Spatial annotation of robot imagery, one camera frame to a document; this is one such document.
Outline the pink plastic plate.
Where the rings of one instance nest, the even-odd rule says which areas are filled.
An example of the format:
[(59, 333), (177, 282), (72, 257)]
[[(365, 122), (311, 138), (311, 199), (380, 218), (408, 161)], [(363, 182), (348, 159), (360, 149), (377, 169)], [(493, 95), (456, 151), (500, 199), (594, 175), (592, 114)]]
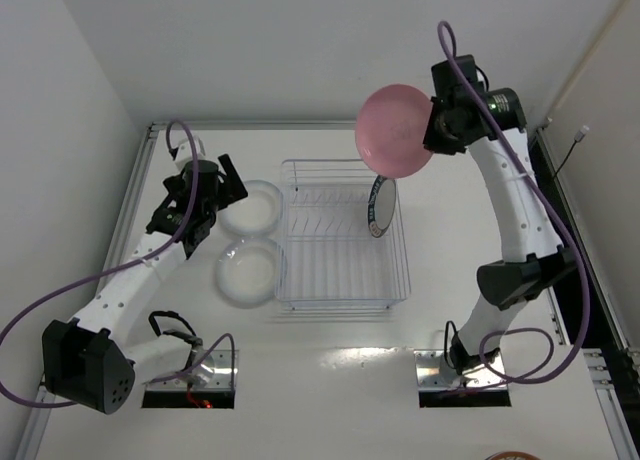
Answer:
[(405, 84), (378, 89), (356, 117), (355, 145), (376, 174), (400, 179), (421, 170), (432, 152), (423, 145), (433, 104), (421, 90)]

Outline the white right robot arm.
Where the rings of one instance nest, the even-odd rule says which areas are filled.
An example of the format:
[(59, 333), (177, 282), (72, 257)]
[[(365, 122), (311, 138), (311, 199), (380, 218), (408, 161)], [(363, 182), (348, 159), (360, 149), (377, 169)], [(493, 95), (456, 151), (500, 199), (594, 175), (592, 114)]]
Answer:
[(472, 98), (456, 87), (432, 97), (424, 146), (433, 153), (470, 153), (484, 179), (498, 222), (500, 260), (476, 272), (480, 297), (445, 356), (457, 374), (491, 360), (501, 338), (528, 302), (575, 268), (566, 247), (536, 196), (530, 169), (526, 121), (511, 89), (481, 94), (498, 131)]

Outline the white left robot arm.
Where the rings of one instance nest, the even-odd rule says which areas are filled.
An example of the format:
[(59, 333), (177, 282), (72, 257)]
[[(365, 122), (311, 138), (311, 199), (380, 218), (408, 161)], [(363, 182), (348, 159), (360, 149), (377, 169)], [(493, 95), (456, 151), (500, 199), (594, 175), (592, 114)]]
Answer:
[(151, 341), (127, 338), (162, 283), (209, 236), (219, 211), (247, 197), (230, 158), (187, 162), (163, 182), (167, 195), (131, 257), (69, 321), (42, 335), (47, 391), (104, 414), (116, 412), (139, 384), (187, 377), (209, 354), (190, 325), (154, 330)]

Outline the green rimmed white plate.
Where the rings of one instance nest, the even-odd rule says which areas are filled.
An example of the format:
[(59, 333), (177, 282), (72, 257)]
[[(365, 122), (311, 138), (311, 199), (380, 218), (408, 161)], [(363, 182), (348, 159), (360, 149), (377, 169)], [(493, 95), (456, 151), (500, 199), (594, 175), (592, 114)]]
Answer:
[(367, 203), (367, 224), (374, 238), (381, 238), (390, 227), (396, 206), (396, 181), (378, 175), (372, 185)]

